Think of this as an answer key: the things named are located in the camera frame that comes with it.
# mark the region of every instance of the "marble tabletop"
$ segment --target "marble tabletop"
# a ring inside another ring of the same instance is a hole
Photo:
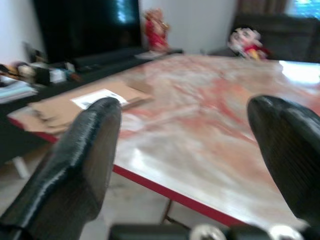
[[[265,166],[246,105],[274,95],[320,114],[318,64],[173,55],[107,79],[143,81],[154,91],[153,101],[123,113],[118,172],[190,208],[201,204],[223,224],[304,225]]]

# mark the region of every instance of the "wall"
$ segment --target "wall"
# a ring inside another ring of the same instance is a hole
[[[22,42],[44,50],[32,0],[0,0],[0,23],[0,63],[27,61]]]
[[[199,54],[226,46],[236,0],[140,0],[140,7],[141,13],[161,8],[171,25],[170,46]]]

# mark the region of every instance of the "cardboard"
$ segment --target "cardboard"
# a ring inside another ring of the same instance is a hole
[[[62,133],[84,110],[84,105],[81,102],[82,97],[92,102],[92,96],[95,93],[101,95],[110,91],[119,95],[120,99],[123,98],[123,101],[121,101],[123,109],[153,99],[151,95],[152,87],[144,82],[132,81],[130,84],[125,84],[123,81],[103,79],[55,97],[31,103],[29,106],[33,109],[32,113],[22,113],[17,120],[29,132]]]

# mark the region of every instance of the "floor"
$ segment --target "floor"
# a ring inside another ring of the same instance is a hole
[[[23,156],[32,173],[51,146],[45,145]],[[15,199],[28,179],[21,179],[12,163],[0,167],[0,215]],[[80,240],[106,240],[112,224],[158,224],[168,199],[118,174],[113,173],[105,195],[102,210],[96,220],[88,223]],[[214,220],[183,205],[175,203],[169,216],[194,227],[209,223],[224,227]]]

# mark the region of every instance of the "statue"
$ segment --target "statue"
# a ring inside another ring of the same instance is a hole
[[[164,15],[160,8],[145,12],[145,34],[148,38],[150,51],[165,53],[169,50],[167,33],[170,29],[164,23]]]

